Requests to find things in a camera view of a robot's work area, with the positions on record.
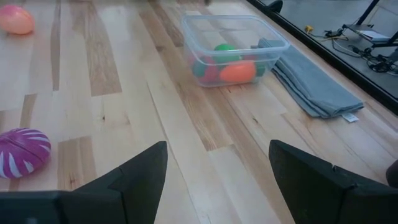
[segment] yellow connector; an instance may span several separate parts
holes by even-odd
[[[306,33],[311,33],[313,31],[313,27],[310,25],[307,25],[307,26],[305,26],[304,30],[306,31]]]

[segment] towel tag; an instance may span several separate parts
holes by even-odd
[[[350,122],[350,123],[359,120],[359,119],[358,119],[357,117],[355,117],[355,115],[353,115],[352,113],[342,114],[342,117],[343,117],[346,121],[348,121],[348,122]]]

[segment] gray towel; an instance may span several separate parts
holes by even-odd
[[[270,47],[261,39],[259,47]],[[290,46],[273,69],[293,99],[312,117],[332,118],[363,108],[363,102]]]

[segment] white stripe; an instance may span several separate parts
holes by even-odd
[[[48,140],[47,138],[43,138],[43,137],[30,137],[28,139],[50,142],[50,140]]]
[[[23,131],[28,131],[29,129],[27,129],[27,128],[24,128],[24,129],[21,129],[21,130],[19,130],[19,131],[17,131],[17,133],[19,133],[19,132],[23,132]]]
[[[50,152],[50,148],[49,147],[43,146],[43,145],[40,145],[40,146],[42,146],[47,152]]]
[[[2,152],[0,153],[0,177],[8,179],[4,173],[4,154]]]
[[[43,134],[43,133],[40,133],[40,132],[35,132],[35,133],[24,133],[24,134],[22,134],[22,135],[31,135],[31,134]]]
[[[26,166],[26,169],[29,171],[29,173],[33,172],[33,165],[30,162],[24,161],[24,164]]]
[[[22,177],[21,173],[18,170],[17,164],[15,164],[14,157],[10,152],[8,152],[8,155],[11,173],[14,175],[14,177]]]

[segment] wooden floor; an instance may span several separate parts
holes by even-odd
[[[19,4],[36,28],[0,32],[0,131],[45,132],[52,160],[1,179],[0,190],[73,190],[166,140],[156,223],[293,223],[267,158],[271,139],[382,183],[398,159],[398,118],[246,1]],[[182,55],[183,14],[262,16],[365,102],[359,121],[312,119],[272,74],[257,85],[197,86]]]

